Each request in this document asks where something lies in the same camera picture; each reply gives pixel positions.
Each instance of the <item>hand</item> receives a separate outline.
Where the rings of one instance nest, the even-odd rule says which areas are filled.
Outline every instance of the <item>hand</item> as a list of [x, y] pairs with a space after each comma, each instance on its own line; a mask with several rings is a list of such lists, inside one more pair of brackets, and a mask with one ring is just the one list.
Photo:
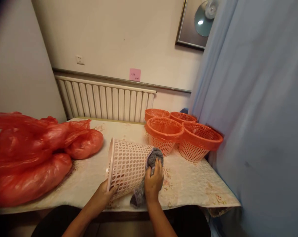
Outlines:
[[163, 183], [163, 167], [161, 165], [161, 160], [158, 161], [156, 158], [155, 172], [151, 177], [150, 173], [151, 167], [147, 169], [145, 176], [145, 194], [147, 205], [159, 202], [158, 194]]
[[91, 199], [82, 209], [91, 220], [96, 218], [105, 209], [118, 189], [118, 185], [116, 185], [110, 191], [106, 192], [107, 182], [108, 179], [100, 184]]

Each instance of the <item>person's lap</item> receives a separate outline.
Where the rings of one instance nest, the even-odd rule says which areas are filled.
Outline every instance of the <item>person's lap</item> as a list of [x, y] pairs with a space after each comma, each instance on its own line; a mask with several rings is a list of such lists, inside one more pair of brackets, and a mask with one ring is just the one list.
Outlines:
[[[81, 209], [63, 205], [53, 209], [35, 228], [32, 237], [62, 236]], [[173, 228], [181, 236], [211, 236], [204, 214], [197, 206], [183, 206], [175, 211]]]

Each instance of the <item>electrical outlet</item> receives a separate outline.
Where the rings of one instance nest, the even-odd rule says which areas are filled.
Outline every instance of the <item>electrical outlet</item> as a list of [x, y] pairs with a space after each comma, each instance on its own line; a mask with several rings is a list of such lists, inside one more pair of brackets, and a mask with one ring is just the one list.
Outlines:
[[75, 58], [76, 58], [76, 63], [77, 64], [84, 65], [84, 61], [83, 61], [83, 57], [82, 56], [76, 55]]

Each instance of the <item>table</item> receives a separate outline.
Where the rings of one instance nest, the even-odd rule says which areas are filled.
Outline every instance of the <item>table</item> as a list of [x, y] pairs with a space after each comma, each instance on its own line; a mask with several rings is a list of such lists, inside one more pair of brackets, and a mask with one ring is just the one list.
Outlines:
[[[99, 130], [104, 136], [102, 149], [86, 160], [74, 160], [73, 167], [64, 181], [43, 197], [17, 207], [1, 208], [1, 214], [20, 213], [72, 205], [82, 208], [94, 194], [105, 176], [108, 150], [111, 138], [148, 144], [148, 134], [141, 123], [96, 120], [91, 128]], [[123, 196], [109, 204], [105, 211], [146, 211], [134, 209], [129, 201], [132, 194]], [[184, 205], [198, 205], [224, 213], [227, 208], [241, 206], [235, 195], [217, 175], [209, 163], [203, 159], [192, 163], [184, 159], [175, 147], [164, 158], [164, 182], [159, 193], [162, 209], [172, 209]]]

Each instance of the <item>curtain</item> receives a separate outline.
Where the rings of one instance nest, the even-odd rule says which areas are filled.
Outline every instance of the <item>curtain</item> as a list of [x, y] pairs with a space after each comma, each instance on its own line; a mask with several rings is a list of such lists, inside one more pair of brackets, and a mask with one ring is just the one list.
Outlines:
[[224, 136], [209, 162], [242, 209], [226, 236], [298, 236], [298, 0], [222, 1], [189, 113]]

